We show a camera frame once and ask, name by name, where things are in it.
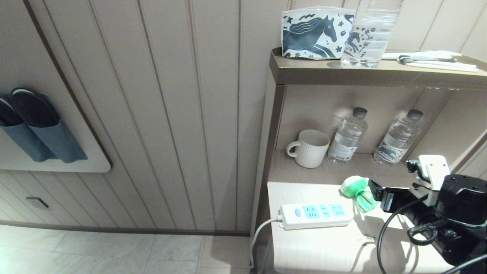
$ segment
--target black slipper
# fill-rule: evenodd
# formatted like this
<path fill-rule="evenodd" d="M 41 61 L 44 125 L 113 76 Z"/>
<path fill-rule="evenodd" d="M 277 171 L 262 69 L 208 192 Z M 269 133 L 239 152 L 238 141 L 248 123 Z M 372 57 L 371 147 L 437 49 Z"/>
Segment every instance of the black slipper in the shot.
<path fill-rule="evenodd" d="M 24 123 L 22 118 L 15 112 L 10 103 L 0 98 L 0 126 L 16 126 Z"/>
<path fill-rule="evenodd" d="M 41 94 L 23 88 L 12 91 L 12 106 L 29 125 L 38 128 L 59 124 L 56 110 Z"/>

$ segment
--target white power strip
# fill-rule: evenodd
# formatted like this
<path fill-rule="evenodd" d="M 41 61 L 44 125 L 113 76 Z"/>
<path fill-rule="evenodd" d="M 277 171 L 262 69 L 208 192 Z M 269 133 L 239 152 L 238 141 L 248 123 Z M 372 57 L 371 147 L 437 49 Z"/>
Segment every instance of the white power strip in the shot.
<path fill-rule="evenodd" d="M 289 204 L 280 209 L 285 230 L 346 226 L 353 217 L 352 199 L 317 204 Z"/>

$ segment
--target floor tile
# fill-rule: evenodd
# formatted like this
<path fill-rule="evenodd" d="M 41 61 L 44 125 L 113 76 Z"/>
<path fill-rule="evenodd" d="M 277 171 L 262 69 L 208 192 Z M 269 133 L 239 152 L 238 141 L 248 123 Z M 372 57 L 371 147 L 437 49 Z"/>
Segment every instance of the floor tile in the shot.
<path fill-rule="evenodd" d="M 247 268 L 248 237 L 206 236 L 201 267 Z"/>
<path fill-rule="evenodd" d="M 66 232 L 55 252 L 147 259 L 155 235 L 94 232 Z"/>
<path fill-rule="evenodd" d="M 214 268 L 202 267 L 198 274 L 248 274 L 249 269 L 246 268 Z"/>
<path fill-rule="evenodd" d="M 53 253 L 42 274 L 141 274 L 147 260 Z"/>
<path fill-rule="evenodd" d="M 148 260 L 144 274 L 196 274 L 197 262 Z"/>
<path fill-rule="evenodd" d="M 0 247 L 0 274 L 38 274 L 51 252 Z"/>
<path fill-rule="evenodd" d="M 198 261 L 203 236 L 157 235 L 150 259 Z"/>
<path fill-rule="evenodd" d="M 53 251 L 65 231 L 0 225 L 0 246 Z"/>

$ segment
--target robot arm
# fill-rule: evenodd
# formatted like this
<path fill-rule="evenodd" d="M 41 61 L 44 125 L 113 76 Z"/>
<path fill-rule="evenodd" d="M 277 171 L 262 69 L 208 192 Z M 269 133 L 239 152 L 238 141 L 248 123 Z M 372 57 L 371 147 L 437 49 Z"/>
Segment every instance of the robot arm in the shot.
<path fill-rule="evenodd" d="M 418 198 L 422 203 L 405 209 L 415 225 L 408 231 L 412 243 L 432 244 L 445 261 L 459 265 L 486 253 L 487 182 L 450 174 L 443 156 L 423 155 L 407 162 L 419 183 L 409 189 L 383 188 L 373 180 L 369 187 L 383 211 L 394 212 Z M 414 238 L 421 233 L 426 240 Z M 465 268 L 466 273 L 485 273 L 485 260 Z"/>

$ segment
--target water bottle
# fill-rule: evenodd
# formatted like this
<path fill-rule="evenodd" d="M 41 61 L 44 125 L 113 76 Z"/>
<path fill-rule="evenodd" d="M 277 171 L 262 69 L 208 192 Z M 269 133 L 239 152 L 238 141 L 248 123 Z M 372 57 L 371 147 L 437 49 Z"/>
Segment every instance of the water bottle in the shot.
<path fill-rule="evenodd" d="M 417 125 L 423 113 L 411 109 L 408 115 L 394 122 L 374 153 L 374 159 L 383 165 L 391 166 L 399 162 L 421 133 Z"/>
<path fill-rule="evenodd" d="M 366 114 L 366 109 L 355 108 L 353 115 L 342 121 L 330 150 L 328 150 L 330 161 L 335 164 L 344 164 L 352 159 L 358 143 L 369 128 L 364 120 Z"/>
<path fill-rule="evenodd" d="M 379 65 L 403 0 L 360 0 L 341 67 L 373 69 Z"/>

